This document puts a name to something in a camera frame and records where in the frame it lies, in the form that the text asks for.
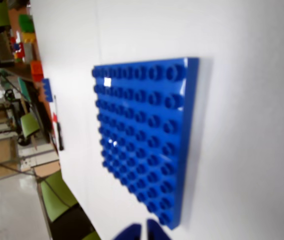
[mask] yellow lego brick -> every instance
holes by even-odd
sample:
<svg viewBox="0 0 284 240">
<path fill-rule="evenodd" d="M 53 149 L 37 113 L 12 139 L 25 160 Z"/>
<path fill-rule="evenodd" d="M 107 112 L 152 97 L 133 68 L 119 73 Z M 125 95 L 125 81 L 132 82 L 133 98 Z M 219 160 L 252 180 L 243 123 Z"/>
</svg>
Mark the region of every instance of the yellow lego brick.
<svg viewBox="0 0 284 240">
<path fill-rule="evenodd" d="M 36 41 L 36 34 L 33 32 L 22 32 L 24 43 L 34 43 Z"/>
</svg>

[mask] black cable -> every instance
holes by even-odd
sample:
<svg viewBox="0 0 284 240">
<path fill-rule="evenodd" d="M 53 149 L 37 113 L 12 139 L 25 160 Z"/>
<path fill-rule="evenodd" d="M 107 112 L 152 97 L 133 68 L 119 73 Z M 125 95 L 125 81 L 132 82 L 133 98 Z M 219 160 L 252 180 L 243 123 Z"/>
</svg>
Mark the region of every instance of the black cable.
<svg viewBox="0 0 284 240">
<path fill-rule="evenodd" d="M 63 199 L 56 193 L 56 191 L 53 190 L 52 186 L 47 182 L 47 180 L 41 176 L 36 175 L 35 173 L 29 173 L 26 171 L 20 171 L 14 168 L 11 168 L 3 163 L 0 163 L 0 167 L 5 168 L 5 169 L 9 169 L 13 172 L 19 173 L 19 174 L 24 174 L 24 175 L 29 175 L 29 176 L 34 176 L 36 178 L 39 178 L 40 180 L 44 181 L 46 183 L 46 185 L 51 189 L 51 191 L 55 194 L 55 196 L 61 201 L 61 203 L 63 203 L 65 206 L 67 206 L 68 208 L 71 208 L 71 206 L 69 204 L 67 204 L 65 201 L 63 201 Z"/>
</svg>

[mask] cable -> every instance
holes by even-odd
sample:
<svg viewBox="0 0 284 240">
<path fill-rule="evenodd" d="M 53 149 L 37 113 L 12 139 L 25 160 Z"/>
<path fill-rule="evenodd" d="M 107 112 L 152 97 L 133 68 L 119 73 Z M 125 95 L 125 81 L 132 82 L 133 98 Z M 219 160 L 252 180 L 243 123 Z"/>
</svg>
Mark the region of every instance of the cable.
<svg viewBox="0 0 284 240">
<path fill-rule="evenodd" d="M 28 98 L 20 91 L 20 89 L 18 89 L 12 82 L 10 82 L 9 79 L 7 79 L 6 76 L 4 76 L 3 74 L 1 74 L 0 72 L 0 78 L 3 78 L 5 81 L 7 81 L 19 94 L 21 94 L 21 96 L 24 98 L 24 100 L 26 102 L 28 102 L 30 105 L 32 105 L 32 103 L 28 100 Z"/>
<path fill-rule="evenodd" d="M 3 163 L 0 163 L 0 167 L 11 170 L 13 172 L 19 173 L 19 174 L 24 174 L 24 175 L 29 175 L 29 176 L 34 176 L 36 178 L 39 178 L 40 180 L 44 181 L 46 183 L 46 185 L 51 189 L 51 191 L 54 193 L 54 195 L 61 201 L 61 203 L 63 203 L 65 206 L 67 206 L 68 208 L 71 208 L 71 206 L 69 204 L 67 204 L 65 201 L 63 201 L 63 199 L 56 193 L 56 191 L 53 190 L 52 186 L 47 182 L 47 180 L 41 176 L 36 175 L 35 173 L 29 173 L 29 172 L 25 172 L 25 171 L 20 171 L 14 168 L 11 168 Z"/>
</svg>

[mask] white tabletop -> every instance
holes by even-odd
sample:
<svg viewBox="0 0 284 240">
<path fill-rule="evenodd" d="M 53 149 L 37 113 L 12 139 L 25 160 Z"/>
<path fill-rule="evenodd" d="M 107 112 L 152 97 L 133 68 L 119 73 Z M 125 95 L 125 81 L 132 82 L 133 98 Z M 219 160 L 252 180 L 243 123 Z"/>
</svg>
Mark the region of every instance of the white tabletop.
<svg viewBox="0 0 284 240">
<path fill-rule="evenodd" d="M 155 215 L 102 167 L 94 65 L 199 56 L 176 240 L 284 239 L 284 1 L 31 0 L 63 178 L 103 240 Z M 146 239 L 143 228 L 143 239 Z"/>
</svg>

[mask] blue object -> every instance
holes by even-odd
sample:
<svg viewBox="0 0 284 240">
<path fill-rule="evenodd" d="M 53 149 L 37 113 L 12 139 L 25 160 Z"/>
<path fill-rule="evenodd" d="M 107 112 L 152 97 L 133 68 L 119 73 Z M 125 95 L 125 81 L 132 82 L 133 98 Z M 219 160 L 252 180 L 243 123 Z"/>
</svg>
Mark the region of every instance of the blue object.
<svg viewBox="0 0 284 240">
<path fill-rule="evenodd" d="M 141 224 L 132 224 L 124 229 L 114 240 L 139 240 L 141 228 Z"/>
<path fill-rule="evenodd" d="M 13 44 L 13 49 L 14 49 L 15 51 L 20 50 L 20 45 L 19 45 L 18 43 L 14 43 L 14 44 Z"/>
<path fill-rule="evenodd" d="M 171 240 L 162 227 L 153 219 L 148 219 L 146 224 L 148 240 Z"/>
<path fill-rule="evenodd" d="M 180 223 L 198 58 L 95 66 L 102 165 L 174 229 Z"/>
<path fill-rule="evenodd" d="M 43 78 L 42 79 L 43 83 L 43 89 L 44 89 L 44 94 L 45 94 L 45 100 L 52 103 L 53 98 L 52 98 L 52 93 L 51 93 L 51 87 L 50 87 L 50 82 L 48 78 Z"/>
</svg>

